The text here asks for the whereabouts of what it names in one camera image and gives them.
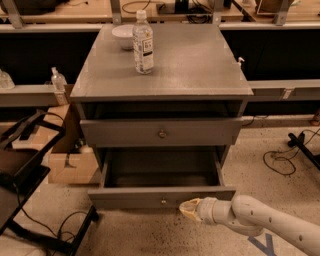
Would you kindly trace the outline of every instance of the plastic bottle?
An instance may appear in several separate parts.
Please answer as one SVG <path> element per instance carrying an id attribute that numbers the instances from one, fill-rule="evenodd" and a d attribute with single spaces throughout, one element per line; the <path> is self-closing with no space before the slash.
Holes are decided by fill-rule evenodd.
<path id="1" fill-rule="evenodd" d="M 12 89 L 14 88 L 14 83 L 10 77 L 10 75 L 5 72 L 5 71 L 2 71 L 0 69 L 0 88 L 2 89 Z"/>
<path id="2" fill-rule="evenodd" d="M 51 70 L 52 70 L 51 82 L 54 86 L 54 89 L 57 91 L 65 91 L 64 86 L 67 84 L 67 81 L 64 75 L 60 74 L 56 69 L 56 67 L 51 68 Z"/>
<path id="3" fill-rule="evenodd" d="M 136 18 L 132 30 L 136 70 L 141 74 L 149 74 L 153 69 L 153 31 L 145 10 L 137 11 Z"/>

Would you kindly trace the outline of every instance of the bottle cap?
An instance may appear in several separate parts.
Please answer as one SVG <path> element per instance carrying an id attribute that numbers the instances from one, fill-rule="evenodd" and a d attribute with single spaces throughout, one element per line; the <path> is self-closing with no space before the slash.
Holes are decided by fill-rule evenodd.
<path id="1" fill-rule="evenodd" d="M 51 71 L 52 71 L 52 73 L 53 73 L 54 75 L 56 75 L 56 74 L 58 73 L 58 70 L 57 70 L 56 67 L 52 67 L 52 68 L 51 68 Z"/>
<path id="2" fill-rule="evenodd" d="M 146 18 L 147 18 L 147 13 L 146 13 L 146 11 L 145 11 L 145 10 L 138 10 L 138 11 L 137 11 L 137 14 L 136 14 L 136 18 L 137 18 L 138 20 L 144 20 L 144 19 L 146 19 Z"/>

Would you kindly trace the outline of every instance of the drawer front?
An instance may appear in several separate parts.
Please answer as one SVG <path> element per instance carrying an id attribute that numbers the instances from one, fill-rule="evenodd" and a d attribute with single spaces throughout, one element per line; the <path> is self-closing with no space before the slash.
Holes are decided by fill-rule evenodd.
<path id="1" fill-rule="evenodd" d="M 83 120 L 90 146 L 210 146 L 235 143 L 241 118 L 206 120 Z"/>
<path id="2" fill-rule="evenodd" d="M 100 188 L 88 194 L 97 209 L 177 208 L 182 202 L 205 197 L 231 200 L 234 187 L 158 187 L 158 188 Z"/>

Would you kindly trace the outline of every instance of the electrical cord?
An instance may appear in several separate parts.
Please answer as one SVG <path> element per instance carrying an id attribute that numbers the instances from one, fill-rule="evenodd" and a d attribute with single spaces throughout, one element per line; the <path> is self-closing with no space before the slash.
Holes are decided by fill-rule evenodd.
<path id="1" fill-rule="evenodd" d="M 212 9 L 201 4 L 198 0 L 192 0 L 194 7 L 188 10 L 187 19 L 191 24 L 205 24 L 212 21 Z"/>
<path id="2" fill-rule="evenodd" d="M 310 133 L 313 134 L 310 137 L 310 139 L 306 143 L 304 143 L 304 145 L 307 145 L 315 136 L 320 136 L 319 131 L 320 131 L 320 128 L 316 132 L 314 132 L 312 130 L 309 130 L 309 129 L 303 130 L 301 133 L 310 132 Z M 280 174 L 282 176 L 290 176 L 290 175 L 294 174 L 296 172 L 296 170 L 297 170 L 296 166 L 292 162 L 292 159 L 297 156 L 297 154 L 299 153 L 300 149 L 298 149 L 291 157 L 281 156 L 281 154 L 290 153 L 290 152 L 294 151 L 296 148 L 297 148 L 297 146 L 294 146 L 292 149 L 287 150 L 287 151 L 268 151 L 268 152 L 264 153 L 264 155 L 263 155 L 263 162 L 272 171 L 274 171 L 274 172 L 276 172 L 276 173 L 278 173 L 278 174 Z M 273 166 L 271 166 L 268 163 L 267 155 L 271 155 L 271 158 L 274 159 L 274 161 L 285 161 L 285 162 L 288 162 L 289 165 L 292 168 L 292 171 L 288 172 L 288 173 L 284 173 L 284 172 L 281 172 L 281 171 L 277 170 L 276 168 L 274 168 Z"/>
<path id="3" fill-rule="evenodd" d="M 84 1 L 80 1 L 80 2 L 77 2 L 77 3 L 72 3 L 72 2 L 66 2 L 65 3 L 66 5 L 70 5 L 70 6 L 78 6 L 80 4 L 86 4 L 86 5 L 89 5 L 89 2 L 84 0 Z"/>
<path id="4" fill-rule="evenodd" d="M 69 231 L 64 231 L 64 232 L 62 232 L 63 226 L 65 225 L 65 223 L 67 222 L 67 220 L 68 220 L 70 217 L 72 217 L 72 216 L 75 215 L 75 214 L 79 214 L 79 213 L 86 214 L 86 212 L 84 212 L 84 211 L 76 211 L 76 212 L 73 212 L 73 213 L 69 214 L 69 215 L 64 219 L 64 221 L 61 223 L 61 225 L 60 225 L 60 227 L 59 227 L 59 230 L 58 230 L 58 232 L 57 232 L 57 234 L 56 234 L 56 233 L 54 233 L 54 231 L 53 231 L 48 225 L 46 225 L 46 224 L 44 224 L 44 223 L 42 223 L 42 222 L 40 222 L 40 221 L 32 218 L 32 217 L 26 212 L 26 210 L 23 208 L 23 206 L 22 206 L 22 204 L 21 204 L 21 201 L 20 201 L 19 188 L 18 188 L 15 184 L 14 184 L 14 187 L 15 187 L 16 192 L 17 192 L 17 200 L 18 200 L 19 207 L 20 207 L 20 209 L 22 210 L 22 212 L 26 215 L 26 217 L 27 217 L 28 219 L 30 219 L 31 221 L 33 221 L 33 222 L 41 225 L 42 227 L 45 227 L 54 237 L 56 237 L 56 238 L 58 238 L 58 239 L 60 239 L 61 236 L 62 236 L 62 234 L 64 234 L 64 233 L 72 234 L 72 233 L 69 232 Z"/>
<path id="5" fill-rule="evenodd" d="M 249 126 L 251 124 L 253 124 L 253 122 L 255 121 L 256 118 L 260 118 L 260 119 L 266 119 L 268 118 L 269 116 L 253 116 L 252 117 L 252 120 L 246 124 L 243 124 L 242 127 L 246 127 L 246 126 Z"/>
<path id="6" fill-rule="evenodd" d="M 56 116 L 56 117 L 60 118 L 61 121 L 62 121 L 62 128 L 63 128 L 64 130 L 67 130 L 66 122 L 65 122 L 65 120 L 64 120 L 61 116 L 59 116 L 59 115 L 56 114 L 56 113 L 52 113 L 52 112 L 47 112 L 46 114 L 47 114 L 47 115 Z"/>
<path id="7" fill-rule="evenodd" d="M 128 7 L 130 5 L 133 5 L 133 4 L 143 4 L 143 3 L 146 3 L 146 5 L 143 8 L 139 8 L 139 10 L 145 10 L 151 3 L 152 4 L 163 4 L 163 5 L 165 5 L 165 3 L 162 2 L 162 1 L 152 1 L 152 0 L 143 1 L 142 0 L 142 1 L 134 1 L 134 2 L 130 2 L 130 3 L 126 3 L 126 4 L 122 5 L 121 9 L 125 13 L 136 14 L 137 10 L 136 11 L 128 11 L 126 9 L 126 7 Z"/>

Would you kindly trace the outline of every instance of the closed drawer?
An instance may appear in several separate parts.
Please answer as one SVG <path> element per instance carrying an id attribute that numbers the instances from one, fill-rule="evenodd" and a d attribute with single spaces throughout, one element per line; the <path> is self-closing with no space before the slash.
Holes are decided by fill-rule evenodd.
<path id="1" fill-rule="evenodd" d="M 232 145 L 241 118 L 175 120 L 83 120 L 81 128 L 90 146 L 209 146 Z"/>
<path id="2" fill-rule="evenodd" d="M 193 198 L 231 200 L 212 147 L 124 148 L 107 153 L 100 188 L 88 194 L 97 209 L 176 208 Z"/>

